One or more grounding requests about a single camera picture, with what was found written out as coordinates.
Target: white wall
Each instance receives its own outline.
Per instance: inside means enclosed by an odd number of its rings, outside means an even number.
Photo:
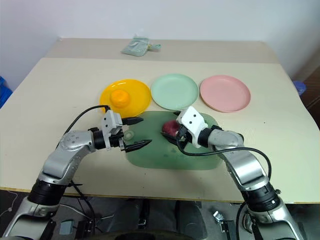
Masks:
[[[290,76],[320,45],[320,0],[0,1],[0,73],[12,89],[58,37],[264,41]]]

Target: green placemat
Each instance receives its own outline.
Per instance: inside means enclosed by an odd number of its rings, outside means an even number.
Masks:
[[[218,125],[211,116],[201,113],[209,127]],[[218,155],[187,156],[182,154],[178,147],[168,142],[162,135],[164,123],[177,118],[171,111],[146,111],[139,117],[144,121],[129,127],[133,138],[125,140],[132,144],[143,139],[152,139],[147,146],[137,151],[128,152],[127,159],[133,165],[149,169],[176,169],[176,170],[210,170],[223,161]],[[189,153],[209,152],[208,148],[196,148],[188,143],[184,149]]]

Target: beige table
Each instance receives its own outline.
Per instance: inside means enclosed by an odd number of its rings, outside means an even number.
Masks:
[[[269,156],[271,183],[286,203],[320,202],[319,129],[264,43],[162,40],[154,41],[163,45],[161,52],[135,58],[119,53],[128,41],[64,39],[38,62],[0,110],[1,189],[29,191],[65,129],[80,112],[98,104],[110,83],[134,78],[150,86],[158,76],[182,73],[200,84],[225,74],[248,86],[248,107],[221,113],[200,97],[193,106]],[[154,102],[147,110],[163,111]],[[74,128],[99,126],[102,116],[93,110]],[[224,163],[198,171],[141,168],[119,149],[86,156],[74,180],[83,183],[84,193],[96,196],[242,201]]]

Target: green plate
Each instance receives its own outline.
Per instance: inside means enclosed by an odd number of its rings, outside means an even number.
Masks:
[[[210,127],[218,125],[211,116],[204,113],[201,115]],[[139,117],[144,118],[144,121],[129,127],[129,130],[124,133],[125,142],[132,144],[143,139],[152,139],[152,142],[137,151],[126,154],[133,165],[150,169],[210,170],[223,161],[218,155],[184,155],[177,146],[168,142],[160,132],[164,123],[177,118],[171,111],[146,111]],[[185,150],[189,153],[209,152],[208,148],[195,148],[191,143],[187,144]]]
[[[199,97],[198,85],[192,78],[172,73],[157,78],[151,86],[153,100],[168,110],[181,110]]]

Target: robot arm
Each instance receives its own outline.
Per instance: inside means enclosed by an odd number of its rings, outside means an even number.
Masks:
[[[122,151],[138,150],[151,142],[142,140],[131,145],[123,141],[123,125],[143,121],[139,117],[121,119],[118,113],[108,110],[101,120],[101,130],[70,131],[60,140],[40,171],[30,195],[23,199],[3,237],[23,236],[33,240],[50,239],[55,227],[51,220],[59,202],[69,186],[81,160],[96,150],[120,147]]]
[[[256,239],[303,240],[297,224],[270,184],[261,164],[247,150],[250,148],[244,148],[244,139],[240,134],[223,131],[217,126],[208,128],[204,118],[192,106],[183,110],[177,121],[181,124],[178,140],[184,137],[197,148],[203,146],[213,151],[226,151],[222,153],[222,158],[248,206]]]

